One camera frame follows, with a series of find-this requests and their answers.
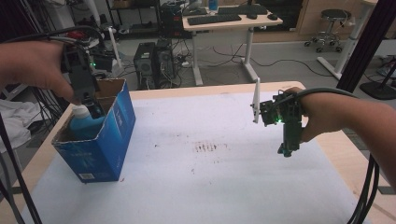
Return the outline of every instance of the black pole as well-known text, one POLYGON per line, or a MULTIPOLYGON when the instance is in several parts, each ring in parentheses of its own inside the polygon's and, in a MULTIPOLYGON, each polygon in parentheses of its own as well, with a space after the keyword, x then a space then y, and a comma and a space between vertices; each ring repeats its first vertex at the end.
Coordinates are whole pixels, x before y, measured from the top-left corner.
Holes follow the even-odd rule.
POLYGON ((353 92, 396 17, 396 1, 378 0, 337 88, 353 92))
POLYGON ((377 100, 393 100, 396 99, 396 90, 387 86, 387 82, 396 70, 396 63, 390 68, 385 79, 379 82, 367 82, 360 85, 362 91, 377 100))

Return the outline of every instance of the human hand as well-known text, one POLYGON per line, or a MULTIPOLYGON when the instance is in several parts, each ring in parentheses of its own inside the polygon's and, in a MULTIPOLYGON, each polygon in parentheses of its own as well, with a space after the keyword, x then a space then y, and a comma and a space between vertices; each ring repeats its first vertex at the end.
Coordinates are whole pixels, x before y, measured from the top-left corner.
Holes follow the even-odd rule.
MULTIPOLYGON (((291 88, 287 92, 301 91, 299 88, 291 88)), ((331 133, 346 127, 343 114, 343 104, 354 98, 328 92, 308 94, 300 99, 304 109, 304 116, 308 117, 301 140, 309 142, 321 133, 331 133)))
POLYGON ((79 105, 70 84, 61 73, 63 43, 27 41, 0 45, 1 85, 23 83, 52 90, 59 97, 79 105))

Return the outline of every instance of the gray floor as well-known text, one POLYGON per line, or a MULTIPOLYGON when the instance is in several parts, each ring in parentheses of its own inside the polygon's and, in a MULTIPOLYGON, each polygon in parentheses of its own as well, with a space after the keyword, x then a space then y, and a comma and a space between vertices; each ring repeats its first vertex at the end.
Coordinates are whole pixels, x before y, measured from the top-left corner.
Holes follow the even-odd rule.
MULTIPOLYGON (((125 71, 121 74, 127 79, 129 89, 135 91, 137 89, 137 78, 132 66, 134 53, 137 49, 138 43, 141 42, 156 42, 157 39, 136 39, 136 40, 120 40, 118 49, 125 64, 125 71)), ((174 54, 187 55, 191 52, 191 41, 179 42, 174 40, 174 54)), ((230 55, 243 55, 245 54, 245 46, 220 46, 198 48, 198 56, 201 67, 201 74, 203 77, 204 86, 217 86, 217 85, 233 85, 251 83, 244 68, 239 62, 239 58, 235 57, 234 62, 231 60, 230 55)), ((252 48, 251 60, 252 66, 255 69, 262 82, 278 82, 278 81, 300 81, 307 88, 315 87, 332 87, 335 88, 338 80, 333 77, 318 61, 317 57, 321 56, 328 60, 330 63, 336 63, 339 53, 334 52, 333 49, 327 49, 325 52, 316 53, 315 47, 304 47, 304 42, 285 42, 285 43, 270 43, 270 44, 254 44, 252 48)), ((181 88, 193 88, 195 82, 191 71, 191 57, 186 57, 184 64, 185 68, 179 70, 180 78, 175 78, 175 83, 181 80, 181 88)), ((365 72, 366 76, 372 76, 374 80, 382 80, 383 77, 378 76, 375 72, 381 66, 381 59, 374 57, 365 72)), ((361 79, 361 83, 368 82, 367 77, 361 79)), ((359 87, 356 88, 354 94, 362 99, 376 101, 372 97, 362 92, 359 87)), ((29 101, 32 97, 29 91, 25 91, 17 101, 29 101)), ((396 100, 385 101, 396 108, 396 100)), ((346 131, 350 139, 367 157, 369 155, 364 144, 359 137, 351 131, 346 131)), ((45 134, 37 134, 33 139, 16 148, 15 154, 23 169, 29 160, 35 155, 37 146, 40 145, 45 134)), ((9 161, 7 153, 5 154, 6 161, 9 161)), ((2 179, 4 178, 3 171, 0 173, 2 179)))

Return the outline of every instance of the desk leg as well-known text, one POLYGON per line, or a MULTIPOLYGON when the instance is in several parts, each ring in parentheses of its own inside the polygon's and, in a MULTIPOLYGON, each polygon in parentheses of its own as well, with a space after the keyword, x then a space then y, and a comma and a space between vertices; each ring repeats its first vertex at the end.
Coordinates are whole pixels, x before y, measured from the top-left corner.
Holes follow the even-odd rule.
POLYGON ((245 58, 242 58, 242 64, 247 69, 247 73, 250 75, 251 79, 255 82, 258 78, 256 72, 250 64, 250 53, 251 53, 251 43, 253 42, 253 27, 249 27, 247 30, 247 50, 245 53, 245 58))
POLYGON ((366 21, 366 19, 370 15, 370 10, 374 6, 371 5, 365 5, 363 4, 363 8, 361 9, 361 17, 359 18, 359 21, 357 24, 355 24, 355 27, 352 30, 352 33, 350 34, 348 40, 346 41, 346 45, 344 46, 344 50, 340 55, 340 59, 337 61, 337 64, 335 65, 335 68, 329 64, 329 62, 326 61, 323 57, 318 57, 318 61, 327 69, 329 72, 332 73, 333 76, 336 78, 340 79, 341 78, 341 71, 344 68, 344 65, 347 62, 347 59, 349 56, 352 54, 353 49, 356 46, 356 43, 358 42, 358 36, 359 32, 361 31, 361 28, 366 21))
POLYGON ((195 85, 203 86, 204 82, 202 81, 201 72, 198 67, 198 54, 197 54, 197 46, 196 46, 196 31, 192 31, 192 72, 194 73, 195 85))

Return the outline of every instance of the keyboard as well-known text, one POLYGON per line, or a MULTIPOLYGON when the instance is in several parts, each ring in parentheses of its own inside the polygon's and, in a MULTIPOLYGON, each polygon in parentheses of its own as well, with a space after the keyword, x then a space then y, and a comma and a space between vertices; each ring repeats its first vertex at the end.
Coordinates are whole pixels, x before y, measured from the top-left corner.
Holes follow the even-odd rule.
POLYGON ((189 25, 201 25, 209 23, 218 23, 226 21, 241 21, 242 19, 236 14, 216 15, 216 16, 203 16, 187 18, 189 25))
POLYGON ((236 15, 247 15, 247 14, 256 14, 256 15, 267 15, 267 8, 259 5, 242 5, 239 7, 219 7, 218 14, 226 15, 226 14, 236 14, 236 15))

